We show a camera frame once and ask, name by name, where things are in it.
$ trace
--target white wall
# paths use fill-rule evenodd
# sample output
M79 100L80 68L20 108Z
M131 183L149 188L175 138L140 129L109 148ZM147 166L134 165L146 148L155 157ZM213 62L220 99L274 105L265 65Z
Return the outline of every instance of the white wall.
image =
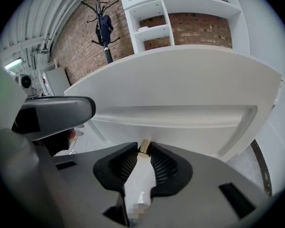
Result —
M266 0L239 0L251 55L282 74L279 100L256 140L267 163L273 193L285 186L285 26Z

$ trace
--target white door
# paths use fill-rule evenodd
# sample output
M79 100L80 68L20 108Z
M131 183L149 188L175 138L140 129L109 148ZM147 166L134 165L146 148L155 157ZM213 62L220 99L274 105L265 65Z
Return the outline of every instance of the white door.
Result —
M95 101L89 125L103 143L148 138L227 161L266 122L280 81L267 65L231 49L185 45L113 62L65 95Z

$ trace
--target brick wall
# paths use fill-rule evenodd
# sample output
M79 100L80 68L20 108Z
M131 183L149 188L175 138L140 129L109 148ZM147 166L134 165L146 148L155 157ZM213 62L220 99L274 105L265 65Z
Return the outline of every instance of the brick wall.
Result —
M114 31L111 39L121 39L109 45L113 60L134 54L125 13L121 0L106 12L111 19ZM79 5L70 16L59 35L52 51L51 58L57 59L65 68L71 84L80 78L107 64L103 47L91 43L97 41L96 22L86 23L95 17L94 12L86 6ZM206 14L177 13L169 14L175 45L209 44L232 48L228 21ZM157 26L165 24L163 16L145 19L141 26ZM146 50L169 46L169 38L157 38L145 42Z
M110 4L116 0L101 1L106 1ZM127 20L121 0L119 1L105 13L110 16L112 26L114 27L111 40L121 37L115 43L109 44L113 60L134 54ZM59 65L65 68L71 84L107 64L103 47L91 43L92 40L98 41L95 33L97 22L87 24L86 21L94 18L95 14L91 9L79 5L65 24L53 49L51 58L56 58Z
M207 44L232 48L228 20L199 13L169 14L175 45ZM164 16L145 19L140 26L158 26L165 24ZM144 42L146 50L170 45L168 37Z

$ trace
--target ceiling light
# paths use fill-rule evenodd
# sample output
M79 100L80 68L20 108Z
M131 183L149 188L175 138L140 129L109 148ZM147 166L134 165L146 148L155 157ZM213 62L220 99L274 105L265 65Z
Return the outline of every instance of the ceiling light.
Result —
M13 61L12 63L9 63L7 66L5 66L5 69L9 69L13 66L16 66L17 64L20 64L20 63L22 63L22 59L19 58L19 59Z

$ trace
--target white shelving unit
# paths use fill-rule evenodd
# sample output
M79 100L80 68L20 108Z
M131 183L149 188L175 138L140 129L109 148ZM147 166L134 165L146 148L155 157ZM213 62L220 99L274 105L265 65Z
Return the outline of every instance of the white shelving unit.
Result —
M202 13L228 19L233 50L249 55L249 35L238 0L122 0L135 53L145 50L144 42L169 36L174 46L170 13ZM143 19L164 15L166 24L138 32Z
M170 36L169 25L154 26L141 32L135 32L136 40L142 42L166 36Z
M220 0L163 0L168 13L210 14L225 19L239 13L241 9Z

